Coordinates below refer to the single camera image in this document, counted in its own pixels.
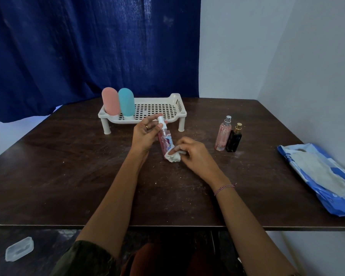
forearm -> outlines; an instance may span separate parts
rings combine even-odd
[[[77,240],[93,242],[118,257],[130,214],[143,157],[130,152],[110,189]]]
[[[224,177],[210,185],[216,191],[226,184],[230,181]],[[234,188],[221,190],[216,198],[248,276],[289,276],[296,272]]]

pink perfume bottle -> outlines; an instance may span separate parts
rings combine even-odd
[[[227,139],[229,138],[229,134],[231,132],[231,116],[226,116],[225,121],[220,125],[220,129],[218,130],[219,134],[217,135],[215,149],[217,151],[223,151],[226,147]]]
[[[163,127],[159,132],[159,141],[161,144],[162,153],[165,156],[167,151],[169,151],[172,148],[173,140],[171,138],[170,131],[167,130],[167,126],[165,124],[163,116],[159,116],[159,124],[160,123],[163,124]]]

white spray nozzle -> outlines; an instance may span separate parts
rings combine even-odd
[[[162,126],[162,129],[161,129],[161,130],[167,129],[166,124],[165,124],[165,121],[164,121],[164,117],[163,117],[163,116],[159,116],[158,120],[159,120],[159,124],[164,124],[164,125]]]

person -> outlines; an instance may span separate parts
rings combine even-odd
[[[73,246],[61,257],[51,275],[114,275],[125,233],[129,225],[137,178],[156,140],[162,124],[155,114],[144,118],[134,127],[130,151],[110,189],[90,220],[79,233]],[[240,199],[230,180],[220,170],[204,144],[183,137],[170,154],[184,150],[181,160],[217,192],[216,198],[226,226],[234,241],[244,270],[248,276],[298,275],[263,230],[254,215]],[[229,275],[213,268],[213,259],[193,258],[181,275]],[[147,244],[133,255],[122,269],[122,276],[167,275],[158,246]]]

right hand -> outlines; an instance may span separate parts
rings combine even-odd
[[[181,160],[195,174],[206,181],[211,188],[215,188],[214,185],[217,184],[225,185],[225,182],[228,181],[228,178],[221,171],[203,143],[184,136],[171,149],[169,155],[179,150],[188,152],[189,155],[180,154]]]

